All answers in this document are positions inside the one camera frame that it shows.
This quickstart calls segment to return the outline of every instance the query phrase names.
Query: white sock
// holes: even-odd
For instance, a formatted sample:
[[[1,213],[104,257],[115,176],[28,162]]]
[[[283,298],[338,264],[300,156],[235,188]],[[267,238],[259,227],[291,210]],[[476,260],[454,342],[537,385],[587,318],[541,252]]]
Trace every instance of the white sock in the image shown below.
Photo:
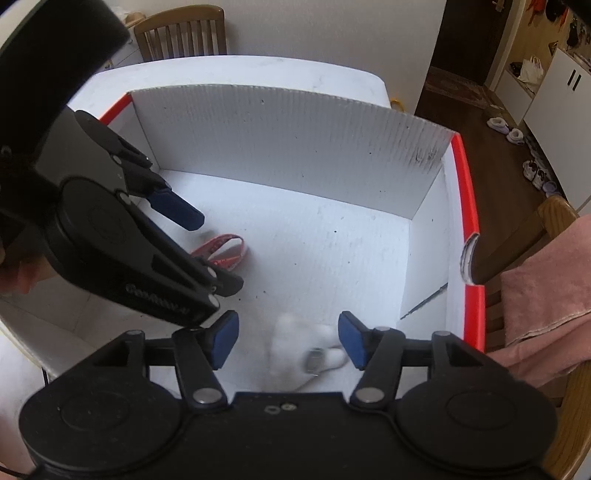
[[[339,346],[336,324],[314,323],[289,313],[280,315],[271,339],[265,391],[294,391],[315,378],[317,375],[305,370],[311,354],[321,358],[319,375],[344,366],[348,357]]]

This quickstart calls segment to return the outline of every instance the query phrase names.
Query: red strap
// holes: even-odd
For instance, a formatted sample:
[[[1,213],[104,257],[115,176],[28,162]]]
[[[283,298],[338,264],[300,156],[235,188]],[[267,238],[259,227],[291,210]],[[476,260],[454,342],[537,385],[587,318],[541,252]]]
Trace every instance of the red strap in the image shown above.
[[[227,258],[216,258],[211,260],[211,257],[220,250],[225,244],[227,244],[230,240],[240,240],[240,253],[238,255],[234,255],[232,257]],[[211,240],[205,242],[202,246],[198,247],[193,253],[191,253],[192,257],[201,257],[205,260],[210,261],[212,264],[217,265],[218,267],[225,268],[226,270],[232,270],[236,265],[240,263],[240,260],[244,258],[246,254],[246,243],[244,239],[240,235],[235,235],[234,233],[225,233],[224,235],[218,235]]]

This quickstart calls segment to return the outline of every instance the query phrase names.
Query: white table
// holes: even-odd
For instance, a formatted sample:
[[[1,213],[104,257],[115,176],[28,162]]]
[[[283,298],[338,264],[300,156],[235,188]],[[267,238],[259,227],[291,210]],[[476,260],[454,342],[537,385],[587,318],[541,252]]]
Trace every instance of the white table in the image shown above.
[[[69,106],[100,117],[127,92],[196,83],[281,87],[390,106],[384,82],[373,74],[315,61],[247,56],[161,60],[98,73]],[[28,471],[33,464],[18,434],[18,413],[43,386],[43,376],[4,335],[0,366],[0,462]]]

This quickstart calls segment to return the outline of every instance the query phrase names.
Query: orange object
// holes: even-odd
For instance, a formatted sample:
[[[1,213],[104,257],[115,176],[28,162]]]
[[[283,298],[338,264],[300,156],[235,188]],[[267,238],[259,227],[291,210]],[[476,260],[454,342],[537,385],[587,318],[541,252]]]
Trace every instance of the orange object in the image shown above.
[[[527,7],[527,10],[532,9],[531,11],[531,18],[528,25],[534,21],[534,17],[542,13],[546,8],[546,0],[531,0],[530,5]]]

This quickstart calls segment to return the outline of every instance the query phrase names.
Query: doorway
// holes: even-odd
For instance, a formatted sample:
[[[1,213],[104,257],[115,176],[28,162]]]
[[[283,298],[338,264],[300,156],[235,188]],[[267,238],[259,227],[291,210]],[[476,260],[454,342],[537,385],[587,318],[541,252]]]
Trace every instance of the doorway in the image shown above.
[[[483,85],[513,0],[447,0],[431,66]]]

